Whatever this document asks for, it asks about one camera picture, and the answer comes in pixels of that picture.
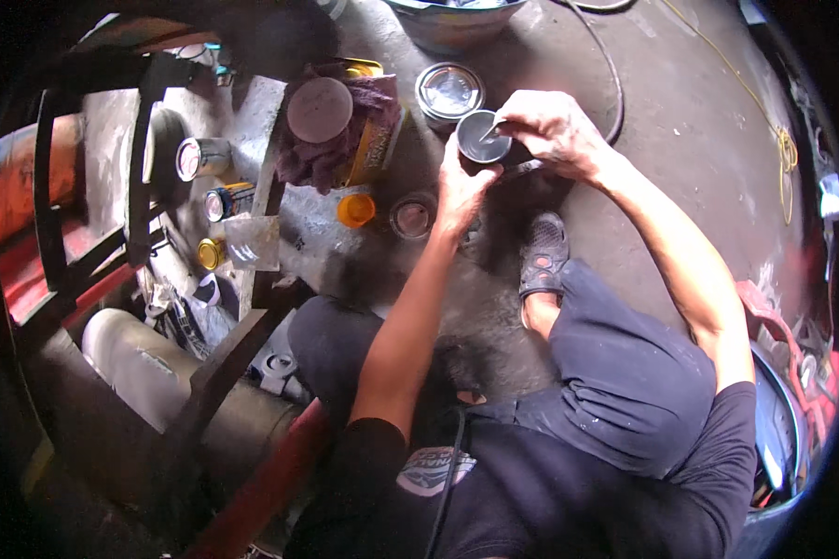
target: dark pants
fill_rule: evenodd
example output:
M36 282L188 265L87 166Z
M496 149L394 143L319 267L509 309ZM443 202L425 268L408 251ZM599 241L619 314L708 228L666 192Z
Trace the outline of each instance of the dark pants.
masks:
M683 462L705 425L715 397L714 364L686 336L628 307L583 261L570 260L562 282L562 309L549 340L562 386L474 406L470 421L534 429L621 470L664 477ZM320 297L292 321L301 380L337 426L348 419L360 368L381 325L375 315ZM436 416L433 396L447 384L440 376L430 371L414 425Z

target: sandal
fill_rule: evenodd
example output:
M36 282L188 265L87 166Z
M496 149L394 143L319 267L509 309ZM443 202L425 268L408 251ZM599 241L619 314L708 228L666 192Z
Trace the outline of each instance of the sandal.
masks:
M559 272L569 261L569 241L565 236L563 220L553 212L544 212L531 222L529 243L523 249L523 269L520 274L519 301L532 293L556 293L561 295L563 283ZM524 327L525 317L522 305L519 316Z

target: person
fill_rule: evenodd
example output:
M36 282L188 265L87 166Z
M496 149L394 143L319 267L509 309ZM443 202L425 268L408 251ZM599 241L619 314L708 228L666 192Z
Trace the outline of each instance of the person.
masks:
M314 298L291 325L303 380L343 431L285 556L725 556L756 464L754 371L727 266L570 95L517 91L497 115L502 133L626 213L695 343L570 259L562 221L544 213L519 296L561 386L442 412L430 428L423 387L448 268L502 172L470 176L452 136L436 222L385 321Z

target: purple rag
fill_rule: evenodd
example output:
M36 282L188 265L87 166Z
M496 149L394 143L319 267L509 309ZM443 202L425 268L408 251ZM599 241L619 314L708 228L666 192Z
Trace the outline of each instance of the purple rag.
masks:
M324 68L316 68L313 79ZM354 112L345 129L333 138L312 144L296 138L290 130L283 134L277 177L295 186L311 185L321 194L336 186L339 169L351 160L358 149L366 121L372 120L384 128L393 127L401 115L398 105L397 82L393 74L342 80L354 100ZM295 91L304 82L291 84Z

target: t-shirt logo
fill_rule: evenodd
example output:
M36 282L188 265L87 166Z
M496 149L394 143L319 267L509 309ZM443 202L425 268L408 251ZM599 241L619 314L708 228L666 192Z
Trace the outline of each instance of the t-shirt logo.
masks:
M445 478L447 470L451 467L451 457L454 456L452 446L436 446L434 448L421 448L404 464L401 473L398 474L398 485L404 490L419 495L423 498L430 498L445 490ZM457 456L457 471L454 473L454 485L466 477L476 460L469 454L460 451Z

